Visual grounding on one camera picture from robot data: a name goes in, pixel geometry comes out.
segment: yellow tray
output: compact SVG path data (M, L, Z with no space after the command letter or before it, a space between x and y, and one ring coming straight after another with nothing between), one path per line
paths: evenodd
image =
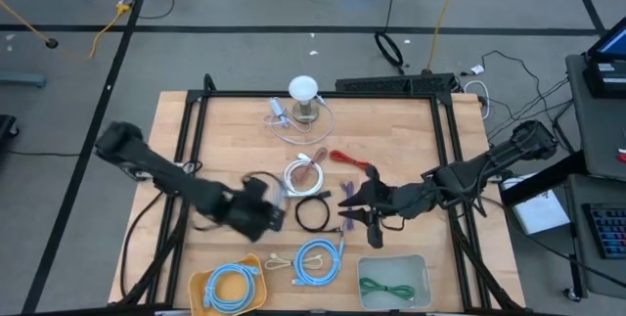
M250 303L250 305L246 308L246 310L233 314L233 315L241 315L250 310L257 309L265 303L265 298L267 297L267 288L265 287L265 277L263 277L263 267L261 266L261 261L256 257L255 254L249 253L246 257L241 260L234 261L234 263L241 263L248 266L253 266L258 268L259 274L254 276L255 283L255 294L254 299ZM202 303L204 299L204 287L206 287L206 282L210 278L211 274L215 269L211 269L205 272L196 272L189 279L189 303L192 309L193 316L221 316L225 315L214 308L204 308ZM246 280L243 276L237 273L228 273L222 275L218 282L219 293L217 296L219 298L225 300L235 300L244 295L246 292Z

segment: light bulb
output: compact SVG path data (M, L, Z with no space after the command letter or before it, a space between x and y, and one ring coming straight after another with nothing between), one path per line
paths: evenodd
M311 76L298 76L290 82L290 96L299 102L310 101L317 95L317 82Z

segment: wooden tabletop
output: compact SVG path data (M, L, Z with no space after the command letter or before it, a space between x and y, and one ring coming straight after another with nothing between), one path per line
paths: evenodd
M166 158L174 156L185 96L186 92L163 92L160 95L149 144L154 151ZM479 103L474 95L455 94L453 100L463 155L465 159L469 159L488 149ZM312 156L321 146L329 150L343 151L354 158L374 164L379 170L380 179L387 185L400 186L409 182L421 182L420 175L439 164L428 101L390 99L327 101L335 112L335 130L319 144L295 146L275 137L262 124L263 116L270 110L267 99L209 99L200 153L203 168L198 176L222 181L233 188L241 188L241 177L245 173L266 170L282 177L285 167L297 159L298 153ZM284 100L283 103L291 110L290 100ZM448 125L443 108L441 116L448 159L452 160ZM320 109L320 117L313 123L313 130L306 136L293 129L281 131L300 141L313 140L328 129L330 120L329 113ZM190 131L190 134L193 134L193 126ZM192 135L187 146L186 158L191 150L191 138ZM354 181L356 188L359 188L367 178L360 169L352 165L329 159L324 160L321 165L325 175L324 190L333 193L327 199L331 208L329 227L335 227L342 221L342 218L335 214L339 211L336 203L345 199L339 183ZM151 183L138 185L129 223L156 194L157 190ZM484 196L500 200L497 188L492 186L486 188ZM164 200L161 200L142 218L132 236L125 277L127 289L138 280L154 257L163 203ZM250 252L256 254L262 261L265 261L271 252L277 253L282 258L293 259L300 246L313 238L328 238L336 244L339 243L338 234L304 232L295 222L293 207L294 204L288 211L281 232L266 232L254 244L226 227L211 232L194 230L193 224L201 226L207 221L197 213L192 213L185 237L174 306L189 307L187 283L189 277L196 271L216 268L223 263L241 259ZM511 298L523 305L524 299L504 213L493 204L486 203L485 208L488 213L486 218L476 215L483 260ZM323 208L316 203L304 206L300 214L305 223L311 226L319 225L324 219ZM401 232L383 230L384 248L381 249L370 248L365 225L355 222L355 229L346 233L341 270L332 283L325 287L297 287L291 284L295 276L291 268L264 271L268 297L262 308L361 311L363 309L357 292L356 268L359 258L417 253L423 256L427 263L432 293L430 307L417 311L462 311L447 219L446 213L436 208L417 219L407 221L406 228ZM385 223L393 225L399 221L396 222L391 218ZM325 267L330 266L332 261L326 255L324 258ZM467 266L472 298L475 300L474 304L478 305L474 271L468 262ZM316 275L316 272L324 273L324 269L311 274ZM166 262L161 270L158 299L163 299L168 274L169 266ZM118 278L119 266L112 285L111 301L120 299Z

